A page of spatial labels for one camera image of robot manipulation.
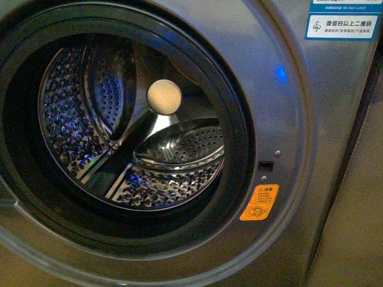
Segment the silver metal panel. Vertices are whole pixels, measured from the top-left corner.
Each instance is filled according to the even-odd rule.
[[[290,219],[286,213],[281,213],[275,222],[235,219],[209,244],[178,257],[135,263],[121,260],[117,265],[112,258],[100,258],[47,230],[42,231],[38,224],[31,225],[22,205],[0,213],[0,221],[6,222],[8,230],[19,234],[33,248],[74,267],[85,266],[100,276],[112,274],[118,280],[173,279],[174,274],[164,274],[165,269],[177,272],[178,277],[206,271],[203,282],[213,283],[256,259],[216,286],[298,285],[306,273],[318,227],[327,209],[376,42],[305,40],[307,0],[152,2],[193,27],[218,51],[236,76],[250,104],[256,128],[257,161],[276,162],[268,183],[280,184],[281,191],[299,193],[309,182],[306,198],[293,223],[269,249],[279,231],[273,230],[260,238],[253,229],[262,224],[279,224],[283,228]],[[277,160],[273,156],[276,150],[282,152]],[[248,199],[253,188],[261,183],[261,175],[259,172],[249,175],[253,181],[249,190],[244,191]],[[291,206],[300,199],[299,196],[285,198],[283,192],[280,198]],[[30,232],[20,234],[22,228]],[[3,240],[11,238],[3,232]],[[34,253],[22,248],[15,251],[24,255]],[[221,266],[235,255],[240,255],[236,264]],[[38,258],[35,264],[44,266]],[[59,268],[54,262],[45,266],[57,275]],[[73,276],[68,270],[61,271],[60,276]],[[75,274],[77,279],[72,277],[72,280],[84,279],[84,273],[79,270]],[[202,286],[193,283],[192,277],[189,279],[179,281],[178,286]]]

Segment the gray machine body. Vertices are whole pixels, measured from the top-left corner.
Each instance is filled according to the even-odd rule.
[[[24,2],[0,0],[0,18]],[[151,3],[187,23],[226,62],[253,118],[255,162],[274,161],[274,171],[248,175],[247,199],[214,238],[140,260],[96,254],[61,238],[33,219],[3,181],[0,243],[47,272],[87,286],[304,285],[378,37],[305,39],[307,0]],[[278,78],[278,67],[285,78]],[[278,196],[287,190],[292,196],[276,203],[285,207],[272,222],[240,221],[254,187],[264,184],[262,176],[280,185]],[[262,224],[269,228],[254,232]]]

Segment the washing machine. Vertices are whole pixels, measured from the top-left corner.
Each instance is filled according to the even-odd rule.
[[[303,285],[381,10],[1,0],[0,244],[81,286]]]

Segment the stainless steel drum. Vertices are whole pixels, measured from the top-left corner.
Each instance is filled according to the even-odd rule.
[[[135,51],[138,62],[145,54],[142,45],[133,45],[124,38],[95,35],[82,47],[60,49],[42,81],[39,122],[55,162],[83,191],[124,209],[168,209],[196,197],[218,176],[223,135],[216,117],[179,121],[181,90],[169,80],[154,82],[147,89],[152,99],[138,99],[136,105],[142,93],[136,90]],[[162,76],[150,73],[152,78]],[[171,89],[162,89],[164,83],[179,91],[175,108]],[[168,106],[174,109],[172,115],[157,112]],[[132,118],[140,109],[142,113]],[[135,125],[145,114],[153,118],[149,130]],[[132,130],[143,134],[141,141],[131,140]],[[92,177],[95,181],[126,145],[129,161],[124,169],[114,172],[105,190],[94,191]]]

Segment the orange sticker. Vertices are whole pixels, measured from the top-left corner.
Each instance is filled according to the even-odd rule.
[[[250,202],[239,219],[242,221],[266,219],[274,205],[278,190],[278,184],[257,185]]]

